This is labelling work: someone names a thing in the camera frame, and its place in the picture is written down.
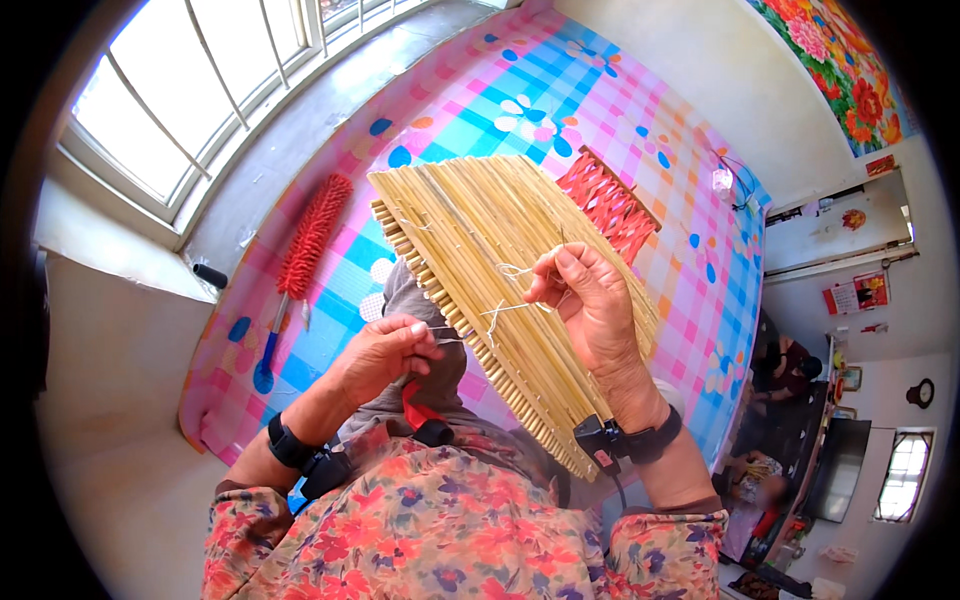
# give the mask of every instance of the hand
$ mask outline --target hand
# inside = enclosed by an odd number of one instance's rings
[[[336,385],[350,408],[356,410],[407,372],[429,374],[427,359],[443,357],[444,351],[426,323],[410,315],[394,314],[366,324],[324,378]]]
[[[640,360],[633,301],[620,271],[597,250],[572,242],[541,256],[533,273],[524,301],[557,309],[624,431],[659,427],[670,409]]]

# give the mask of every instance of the window frame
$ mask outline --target window frame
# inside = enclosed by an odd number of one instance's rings
[[[933,454],[933,442],[935,438],[936,430],[935,429],[915,429],[915,428],[899,428],[894,434],[894,442],[890,448],[890,460],[887,461],[886,473],[883,476],[883,483],[880,485],[880,492],[876,497],[876,506],[874,507],[874,513],[871,517],[872,521],[880,523],[909,523],[913,519],[913,515],[917,513],[917,506],[920,504],[921,497],[923,495],[924,486],[926,483],[926,471],[930,466],[930,456]],[[910,503],[910,508],[907,509],[903,515],[898,517],[888,517],[883,516],[883,513],[880,508],[880,498],[883,497],[883,493],[887,489],[887,483],[890,482],[891,469],[893,468],[894,458],[897,455],[897,447],[902,444],[908,438],[917,438],[922,440],[926,444],[926,453],[924,454],[924,465],[920,468],[920,473],[916,475],[917,481],[917,491],[913,496],[913,501]]]
[[[346,49],[340,52],[329,52],[328,47],[331,42],[336,41],[341,36],[360,26],[360,15],[363,15],[363,22],[367,23],[369,19],[379,16],[384,12],[391,12],[389,22],[396,19],[400,13],[415,12],[418,8],[425,8],[434,4],[438,0],[359,0],[357,4],[347,7],[331,15],[323,24],[318,18],[322,14],[320,0],[288,0],[291,6],[291,17],[294,30],[301,46],[293,56],[282,60],[283,73],[286,78],[290,78],[297,73],[300,76],[300,69],[305,65],[310,66],[310,71],[306,73],[305,79],[311,80],[314,72],[325,70],[333,62],[342,59],[355,44],[362,43],[371,36],[381,31],[381,27],[368,28],[366,31],[361,27],[360,37],[348,45]],[[402,10],[396,10],[397,4],[403,4]],[[232,145],[226,164],[232,163],[229,159],[234,154],[242,155],[246,150],[244,143],[231,143],[237,135],[246,136],[254,133],[257,125],[269,122],[272,113],[275,110],[285,106],[283,98],[292,93],[296,93],[297,86],[291,86],[281,90],[281,95],[276,92],[284,86],[279,70],[275,69],[263,82],[250,91],[246,97],[237,100],[236,104],[244,120],[250,125],[250,128],[244,130],[244,123],[235,112],[231,112],[227,118],[211,133],[203,147],[195,154],[194,158],[205,169],[209,169],[211,163],[217,159],[225,146]],[[264,103],[271,99],[269,106]],[[164,226],[173,228],[178,235],[178,242],[172,250],[177,251],[185,242],[196,220],[203,212],[206,204],[206,196],[217,187],[217,179],[228,175],[229,168],[221,168],[211,173],[212,180],[203,192],[203,198],[198,202],[191,196],[198,183],[204,180],[200,170],[194,165],[189,165],[180,175],[180,179],[173,191],[166,197],[160,197],[159,192],[153,190],[149,185],[140,180],[135,173],[127,169],[119,160],[113,157],[96,138],[86,130],[80,121],[72,113],[73,104],[66,108],[66,123],[60,136],[58,150],[72,158],[96,178],[101,180],[107,186],[117,192],[126,202],[142,209],[160,221]]]

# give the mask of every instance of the floral poster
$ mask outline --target floral poster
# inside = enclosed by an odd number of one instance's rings
[[[823,92],[854,156],[917,132],[876,49],[836,0],[747,0]]]

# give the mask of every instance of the window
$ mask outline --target window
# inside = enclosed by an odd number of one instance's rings
[[[106,48],[60,146],[173,223],[197,181],[217,175],[207,169],[227,140],[250,131],[268,95],[290,89],[299,68],[319,67],[331,54],[328,42],[421,2],[150,0]]]
[[[897,432],[887,477],[876,502],[875,520],[905,523],[913,517],[932,446],[932,431]]]

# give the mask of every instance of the elderly woman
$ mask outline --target elderly woman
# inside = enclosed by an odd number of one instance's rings
[[[217,487],[203,598],[716,597],[727,513],[640,360],[626,282],[581,243],[542,256],[534,275],[524,299],[559,305],[623,432],[645,440],[632,446],[642,449],[631,468],[653,508],[624,511],[609,556],[595,515],[562,506],[578,495],[569,474],[530,436],[460,403],[463,345],[438,346],[428,327],[443,331],[443,317],[401,261],[387,316],[257,434]],[[411,375],[416,402],[452,428],[449,444],[408,437],[400,395]],[[286,494],[300,471],[290,457],[338,429],[352,471],[294,518]]]

